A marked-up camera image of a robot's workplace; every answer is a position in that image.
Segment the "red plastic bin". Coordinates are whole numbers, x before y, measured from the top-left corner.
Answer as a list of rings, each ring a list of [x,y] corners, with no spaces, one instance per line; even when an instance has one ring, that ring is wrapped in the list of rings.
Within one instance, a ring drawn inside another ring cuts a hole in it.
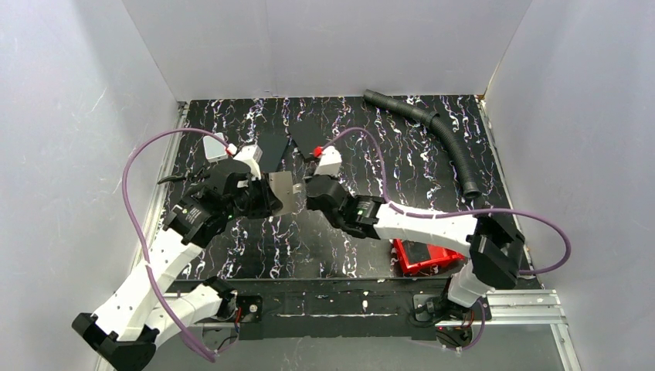
[[[392,245],[404,274],[426,273],[465,260],[464,255],[437,245],[400,239],[394,239]]]

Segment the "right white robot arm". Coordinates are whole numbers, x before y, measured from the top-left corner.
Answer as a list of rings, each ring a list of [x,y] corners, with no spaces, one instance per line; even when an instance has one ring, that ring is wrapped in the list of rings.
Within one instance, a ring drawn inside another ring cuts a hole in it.
[[[465,308],[518,281],[524,237],[495,209],[472,213],[429,213],[378,196],[352,195],[337,179],[341,154],[314,149],[318,165],[306,181],[307,208],[320,211],[336,229],[359,238],[406,240],[444,247],[467,257],[447,286],[446,298]]]

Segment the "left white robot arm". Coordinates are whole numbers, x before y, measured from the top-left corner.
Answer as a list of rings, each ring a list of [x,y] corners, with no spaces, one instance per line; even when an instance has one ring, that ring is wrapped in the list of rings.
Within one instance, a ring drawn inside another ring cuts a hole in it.
[[[143,370],[164,342],[207,318],[231,323],[231,341],[240,322],[260,321],[261,298],[240,298],[217,277],[170,303],[163,294],[228,222],[281,214],[283,202],[260,170],[261,155],[258,145],[247,145],[214,163],[172,207],[162,234],[146,246],[144,259],[116,292],[94,312],[73,320],[73,329],[115,370]]]

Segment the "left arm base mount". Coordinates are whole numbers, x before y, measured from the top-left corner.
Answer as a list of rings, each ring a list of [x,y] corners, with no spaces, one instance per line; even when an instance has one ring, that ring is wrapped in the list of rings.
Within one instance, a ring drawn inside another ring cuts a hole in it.
[[[217,312],[222,322],[257,323],[263,313],[263,298],[259,295],[237,295],[224,299]]]

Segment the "grey leather card holder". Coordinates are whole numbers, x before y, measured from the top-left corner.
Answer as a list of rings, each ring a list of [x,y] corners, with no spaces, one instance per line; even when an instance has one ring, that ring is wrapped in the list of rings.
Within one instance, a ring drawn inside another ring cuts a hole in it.
[[[296,195],[302,190],[300,183],[294,183],[292,172],[271,172],[269,176],[269,185],[278,200],[281,202],[281,208],[272,216],[282,216],[297,212]]]

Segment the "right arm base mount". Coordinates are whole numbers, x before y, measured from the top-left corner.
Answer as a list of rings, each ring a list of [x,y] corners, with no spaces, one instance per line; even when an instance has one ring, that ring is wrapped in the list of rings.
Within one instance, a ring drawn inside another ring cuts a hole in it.
[[[433,329],[443,349],[462,352],[480,341],[486,323],[491,319],[485,298],[478,298],[470,308],[466,308],[441,295],[419,298],[409,311],[408,323],[417,328]]]

